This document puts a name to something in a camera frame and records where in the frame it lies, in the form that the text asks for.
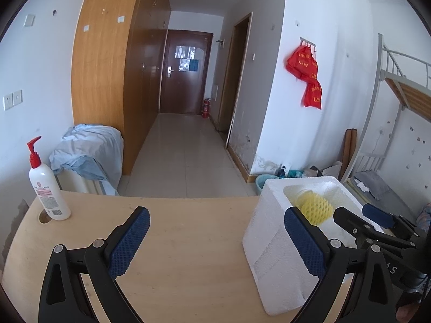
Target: white lotion bottle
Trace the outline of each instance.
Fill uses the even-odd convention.
[[[39,154],[34,151],[34,144],[40,139],[41,136],[27,143],[31,153],[30,182],[47,214],[54,220],[62,221],[70,217],[70,209],[61,194],[53,171],[49,166],[42,164]]]

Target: wooden wardrobe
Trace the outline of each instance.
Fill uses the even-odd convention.
[[[159,110],[170,15],[169,0],[84,0],[81,9],[72,57],[74,122],[121,131],[124,175]]]

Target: blue gripper pad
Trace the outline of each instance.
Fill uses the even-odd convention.
[[[322,280],[326,273],[325,256],[292,208],[284,214],[284,226],[308,272]]]
[[[111,252],[109,275],[112,279],[126,273],[149,228],[150,213],[146,208],[142,208],[142,211]]]
[[[380,227],[392,228],[395,225],[394,219],[388,213],[376,208],[372,204],[365,204],[362,208],[362,215],[373,220]]]

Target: yellow fruit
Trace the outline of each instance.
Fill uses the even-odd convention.
[[[306,219],[314,226],[320,225],[333,215],[332,205],[313,191],[306,191],[301,194],[296,204]]]

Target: door frame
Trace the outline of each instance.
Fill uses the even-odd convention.
[[[227,78],[228,78],[229,68],[230,68],[230,65],[231,65],[231,57],[232,57],[232,51],[233,51],[232,45],[233,45],[233,42],[234,42],[235,28],[237,28],[238,25],[240,25],[242,22],[244,22],[247,18],[249,18],[249,22],[248,22],[248,27],[247,27],[247,36],[246,36],[246,41],[245,41],[244,57],[243,57],[243,62],[241,64],[240,79],[238,81],[238,91],[237,91],[237,94],[236,94],[236,97],[235,97],[235,105],[234,105],[234,111],[232,113],[231,125],[229,127],[228,138],[227,138],[226,143],[225,143],[225,148],[226,149],[228,148],[228,145],[229,145],[229,139],[231,137],[232,127],[234,125],[235,115],[236,115],[236,111],[237,111],[238,98],[239,98],[239,94],[240,94],[240,91],[241,91],[241,84],[242,84],[242,79],[243,79],[243,74],[244,74],[245,61],[247,59],[248,42],[250,40],[251,23],[253,21],[253,12],[250,12],[245,17],[241,18],[234,25],[234,28],[232,30],[231,42],[230,42],[230,45],[229,45],[228,61],[227,61],[227,64],[226,64],[225,78],[223,80],[223,90],[221,92],[221,98],[220,98],[220,109],[218,111],[218,116],[217,116],[217,130],[219,130],[219,128],[220,128],[219,127],[219,123],[220,123],[221,107],[223,105],[223,98],[225,96],[225,90],[226,90],[226,82],[227,82]]]
[[[208,44],[206,46],[206,56],[205,56],[205,62],[203,64],[204,69],[203,69],[203,73],[202,73],[202,83],[200,85],[200,101],[201,101],[201,110],[203,108],[203,100],[204,100],[204,96],[205,96],[205,86],[206,86],[206,78],[208,76],[208,66],[210,65],[210,56],[211,56],[211,48],[213,47],[213,38],[214,38],[214,34],[213,33],[204,33],[201,31],[194,31],[194,30],[179,30],[179,29],[168,29],[168,32],[166,34],[166,43],[165,43],[165,53],[163,55],[163,69],[162,69],[162,78],[160,79],[160,95],[159,95],[159,113],[160,113],[160,107],[162,104],[162,80],[163,77],[166,76],[167,72],[168,72],[168,59],[169,59],[169,49],[170,49],[170,42],[168,43],[169,40],[169,34],[175,34],[176,32],[181,32],[181,33],[191,33],[191,34],[195,34],[195,35],[199,35],[199,36],[207,36],[208,37]]]

